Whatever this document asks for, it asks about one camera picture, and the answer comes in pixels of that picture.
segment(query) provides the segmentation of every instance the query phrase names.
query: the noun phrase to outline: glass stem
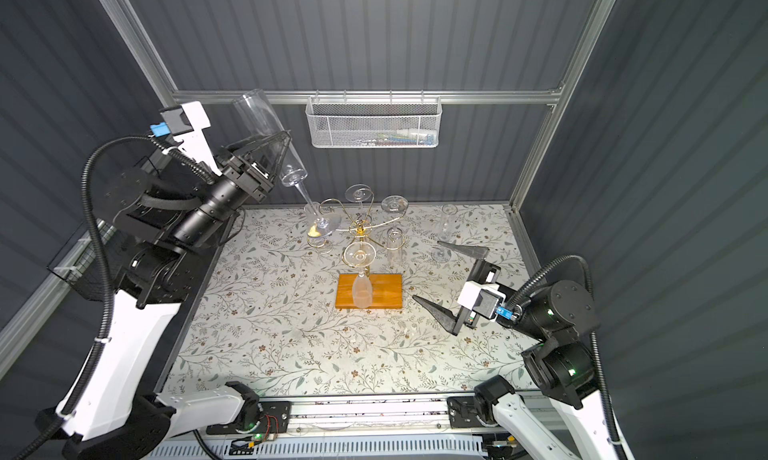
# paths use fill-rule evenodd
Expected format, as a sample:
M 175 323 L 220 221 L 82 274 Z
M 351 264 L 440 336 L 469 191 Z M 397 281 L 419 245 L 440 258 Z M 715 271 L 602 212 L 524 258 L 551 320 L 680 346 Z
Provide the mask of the glass stem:
M 301 196 L 304 197 L 304 200 L 306 200 L 307 205 L 310 206 L 312 209 L 312 213 L 315 215 L 315 218 L 320 218 L 320 210 L 315 206 L 315 203 L 310 198 L 310 194 L 307 193 L 306 188 L 304 187 L 304 180 L 300 181 L 298 184 L 294 185 L 296 189 L 299 191 Z

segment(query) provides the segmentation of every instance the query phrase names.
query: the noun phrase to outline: black cable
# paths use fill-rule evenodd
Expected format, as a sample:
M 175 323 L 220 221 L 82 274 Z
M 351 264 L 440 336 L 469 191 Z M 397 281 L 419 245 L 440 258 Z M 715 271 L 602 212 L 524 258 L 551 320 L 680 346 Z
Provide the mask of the black cable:
M 520 287 L 520 290 L 514 293 L 510 303 L 517 303 L 524 309 L 531 303 L 531 299 L 526 298 L 523 300 L 523 297 L 532 292 L 538 283 L 541 282 L 547 274 L 552 272 L 556 266 L 569 260 L 576 260 L 579 262 L 581 265 L 581 271 L 584 272 L 584 287 L 586 287 L 587 292 L 592 293 L 592 274 L 589 271 L 587 261 L 580 255 L 565 254 L 555 257 L 552 262 L 547 263 L 542 268 L 540 268 L 538 272 L 534 273 L 527 282 L 523 283 L 523 286 Z
M 203 452 L 205 452 L 205 455 L 208 455 L 208 457 L 210 457 L 210 460 L 222 460 L 222 458 L 219 455 L 216 455 L 214 451 L 210 449 L 210 447 L 205 445 L 205 442 L 203 441 L 203 436 L 200 434 L 200 432 L 197 431 L 197 429 L 193 430 L 192 433 L 194 434 L 195 440 L 197 440 L 197 445 L 199 445 L 200 448 L 203 449 Z
M 600 399 L 603 401 L 603 416 L 605 417 L 605 426 L 608 428 L 610 442 L 614 446 L 616 456 L 620 460 L 627 460 L 627 454 L 624 452 L 624 446 L 620 444 L 619 430 L 616 428 L 614 419 L 614 407 L 610 403 L 608 394 L 608 384 L 605 382 L 603 366 L 600 363 L 600 349 L 598 348 L 598 336 L 595 332 L 589 334 L 589 346 L 592 350 L 592 363 L 594 364 L 594 374 L 598 378 L 598 388 L 600 388 Z
M 72 392 L 67 398 L 66 403 L 62 407 L 61 415 L 57 416 L 55 420 L 51 422 L 51 425 L 46 427 L 40 435 L 38 435 L 29 445 L 24 447 L 13 460 L 23 460 L 29 455 L 33 454 L 38 448 L 40 448 L 47 440 L 49 440 L 62 426 L 64 418 L 70 414 L 80 402 L 80 398 L 83 392 L 88 387 L 91 381 L 94 370 L 98 365 L 99 359 L 101 359 L 101 353 L 104 350 L 104 339 L 109 338 L 109 331 L 112 326 L 112 315 L 114 314 L 114 286 L 112 285 L 112 275 L 110 274 L 109 262 L 107 260 L 106 249 L 104 248 L 104 242 L 101 239 L 101 232 L 98 229 L 96 223 L 96 217 L 93 215 L 93 201 L 91 199 L 91 174 L 93 168 L 96 165 L 96 161 L 101 155 L 116 145 L 125 144 L 131 141 L 151 141 L 156 147 L 161 149 L 167 149 L 168 146 L 154 137 L 140 137 L 129 136 L 110 140 L 109 142 L 96 148 L 91 156 L 85 162 L 83 167 L 83 173 L 80 180 L 80 198 L 83 207 L 83 216 L 85 217 L 85 224 L 88 227 L 88 234 L 91 237 L 91 242 L 94 245 L 94 254 L 96 257 L 96 265 L 98 268 L 99 282 L 101 283 L 102 292 L 102 311 L 101 311 L 101 324 L 99 325 L 98 334 L 94 339 L 94 344 L 91 347 L 91 351 L 88 354 L 88 358 L 83 364 L 83 369 L 78 377 L 77 381 L 72 387 Z M 178 151 L 178 149 L 168 150 L 168 154 L 185 164 L 201 179 L 207 183 L 212 184 L 214 178 L 208 175 L 208 173 L 194 164 L 194 162 L 186 155 Z
M 211 174 L 200 168 L 200 166 L 197 165 L 194 160 L 187 157 L 187 155 L 184 155 L 184 153 L 182 153 L 178 148 L 173 148 L 170 144 L 168 144 L 168 142 L 157 137 L 148 137 L 148 139 L 154 144 L 155 147 L 161 149 L 166 155 L 169 155 L 182 164 L 186 165 L 187 168 L 192 170 L 192 173 L 197 175 L 197 177 L 199 177 L 206 184 L 213 185 L 216 182 L 216 179 Z

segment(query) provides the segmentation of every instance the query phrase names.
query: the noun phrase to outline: blue connector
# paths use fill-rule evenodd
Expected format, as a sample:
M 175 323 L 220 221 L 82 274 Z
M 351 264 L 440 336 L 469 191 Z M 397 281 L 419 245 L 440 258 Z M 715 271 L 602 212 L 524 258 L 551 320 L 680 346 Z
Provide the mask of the blue connector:
M 505 309 L 503 306 L 497 306 L 496 313 L 503 316 L 507 320 L 512 320 L 512 312 Z
M 168 135 L 170 133 L 170 129 L 165 124 L 165 122 L 162 122 L 157 125 L 150 125 L 150 130 L 152 130 L 152 133 L 155 137 L 164 137 L 165 135 Z

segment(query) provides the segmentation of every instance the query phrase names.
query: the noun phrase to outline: red wire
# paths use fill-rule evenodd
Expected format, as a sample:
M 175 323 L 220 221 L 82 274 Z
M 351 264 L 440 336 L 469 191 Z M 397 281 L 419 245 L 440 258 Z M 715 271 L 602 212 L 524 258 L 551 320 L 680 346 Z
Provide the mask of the red wire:
M 280 423 L 277 421 L 276 417 L 273 417 L 272 415 L 266 416 L 267 420 L 269 420 L 270 418 L 274 418 L 275 419 L 275 434 L 279 433 L 280 432 Z

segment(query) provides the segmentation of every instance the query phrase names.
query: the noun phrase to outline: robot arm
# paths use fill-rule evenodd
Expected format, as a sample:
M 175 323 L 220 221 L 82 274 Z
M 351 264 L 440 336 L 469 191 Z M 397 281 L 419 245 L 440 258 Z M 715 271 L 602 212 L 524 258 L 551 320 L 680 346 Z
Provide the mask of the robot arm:
M 137 241 L 120 264 L 109 338 L 99 340 L 101 357 L 74 410 L 62 413 L 78 380 L 36 421 L 45 428 L 63 419 L 58 436 L 68 438 L 66 458 L 142 458 L 169 436 L 233 422 L 247 430 L 263 414 L 259 397 L 239 382 L 180 396 L 137 396 L 136 388 L 160 335 L 193 290 L 206 242 L 248 198 L 261 201 L 272 190 L 290 135 L 245 139 L 224 148 L 216 162 L 202 133 L 210 122 L 199 102 L 161 113 L 166 121 L 153 132 L 171 145 L 165 153 L 184 152 L 174 156 L 213 173 L 211 184 L 189 195 L 132 169 L 94 199 L 96 216 Z
M 579 410 L 557 400 L 551 400 L 573 436 L 581 457 L 585 460 L 616 458 L 613 446 L 606 441 L 608 429 L 603 422 L 599 392 L 583 399 Z M 484 423 L 497 423 L 513 434 L 534 460 L 573 460 L 577 458 L 525 406 L 523 397 L 514 392 L 503 377 L 496 376 L 475 387 L 475 411 Z M 632 452 L 624 443 L 630 460 Z
M 482 316 L 538 340 L 522 353 L 525 369 L 561 414 L 581 455 L 612 460 L 617 457 L 614 446 L 620 444 L 624 457 L 633 458 L 617 423 L 620 441 L 616 444 L 610 441 L 598 375 L 590 351 L 580 341 L 600 326 L 590 290 L 570 280 L 537 285 L 537 279 L 546 273 L 542 273 L 545 270 L 542 269 L 516 292 L 495 282 L 500 268 L 485 261 L 487 248 L 438 244 L 475 258 L 475 265 L 458 296 L 459 312 L 454 315 L 447 308 L 420 296 L 413 299 L 453 335 L 457 335 L 462 326 L 474 329 Z M 554 267 L 571 259 L 584 262 L 576 256 L 559 259 L 550 265 Z M 585 277 L 588 278 L 586 283 L 590 284 L 588 274 Z M 484 423 L 498 423 L 510 431 L 533 458 L 575 458 L 533 417 L 523 399 L 500 376 L 475 388 L 475 411 Z

